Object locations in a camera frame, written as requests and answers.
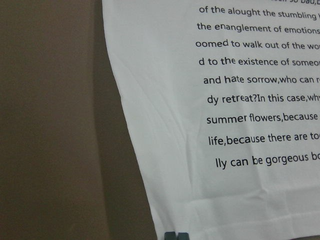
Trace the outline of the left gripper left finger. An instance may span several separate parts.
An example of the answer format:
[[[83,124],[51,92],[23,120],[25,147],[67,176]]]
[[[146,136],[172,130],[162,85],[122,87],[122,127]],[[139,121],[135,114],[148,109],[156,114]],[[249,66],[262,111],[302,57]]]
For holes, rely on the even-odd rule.
[[[177,235],[174,231],[165,232],[164,240],[177,240]]]

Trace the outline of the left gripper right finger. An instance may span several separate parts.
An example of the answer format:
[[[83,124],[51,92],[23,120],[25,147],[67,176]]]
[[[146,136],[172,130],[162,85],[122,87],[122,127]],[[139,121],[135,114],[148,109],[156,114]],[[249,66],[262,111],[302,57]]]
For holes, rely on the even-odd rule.
[[[190,240],[190,236],[187,232],[179,232],[177,235],[177,240]]]

